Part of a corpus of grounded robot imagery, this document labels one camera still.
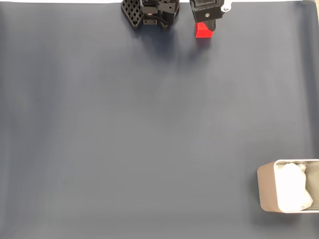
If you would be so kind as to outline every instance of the black perforated plate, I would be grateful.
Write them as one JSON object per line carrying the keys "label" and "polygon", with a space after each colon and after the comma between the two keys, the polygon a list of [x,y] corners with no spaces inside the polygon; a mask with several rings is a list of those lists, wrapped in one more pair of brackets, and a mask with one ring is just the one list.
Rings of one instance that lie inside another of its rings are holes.
{"label": "black perforated plate", "polygon": [[131,23],[131,26],[137,30],[143,23],[143,13],[139,0],[123,0],[121,8],[126,18]]}

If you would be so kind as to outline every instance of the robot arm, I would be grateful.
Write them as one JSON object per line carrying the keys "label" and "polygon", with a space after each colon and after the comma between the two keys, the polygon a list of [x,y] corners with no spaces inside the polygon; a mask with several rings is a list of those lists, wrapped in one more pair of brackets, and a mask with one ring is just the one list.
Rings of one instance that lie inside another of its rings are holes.
{"label": "robot arm", "polygon": [[[224,0],[190,0],[195,22],[205,24],[211,32],[215,30],[215,20],[224,14],[223,5]],[[123,0],[121,8],[135,30],[143,24],[168,29],[175,22],[179,0]]]}

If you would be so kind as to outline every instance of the gray fabric backdrop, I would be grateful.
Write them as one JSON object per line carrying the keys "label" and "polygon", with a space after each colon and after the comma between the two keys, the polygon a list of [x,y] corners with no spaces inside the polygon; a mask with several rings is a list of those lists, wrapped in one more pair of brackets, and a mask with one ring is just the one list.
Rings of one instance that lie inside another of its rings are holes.
{"label": "gray fabric backdrop", "polygon": [[312,2],[235,3],[210,45],[182,4],[0,4],[0,238],[317,239],[259,206],[256,170],[319,157]]}

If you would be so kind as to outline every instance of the white tissue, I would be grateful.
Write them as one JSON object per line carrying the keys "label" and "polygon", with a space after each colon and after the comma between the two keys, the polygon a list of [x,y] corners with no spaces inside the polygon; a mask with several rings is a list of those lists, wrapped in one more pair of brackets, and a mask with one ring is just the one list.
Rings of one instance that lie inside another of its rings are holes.
{"label": "white tissue", "polygon": [[305,164],[275,166],[278,206],[283,212],[302,211],[311,207],[313,199],[306,190]]}

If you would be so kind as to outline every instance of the table surface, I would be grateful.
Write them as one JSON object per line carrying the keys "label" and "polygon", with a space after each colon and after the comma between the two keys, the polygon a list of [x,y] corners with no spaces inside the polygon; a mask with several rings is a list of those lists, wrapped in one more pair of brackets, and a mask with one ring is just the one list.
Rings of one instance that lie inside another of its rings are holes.
{"label": "table surface", "polygon": [[317,239],[256,170],[319,157],[313,2],[234,3],[210,42],[117,4],[0,4],[1,239]]}

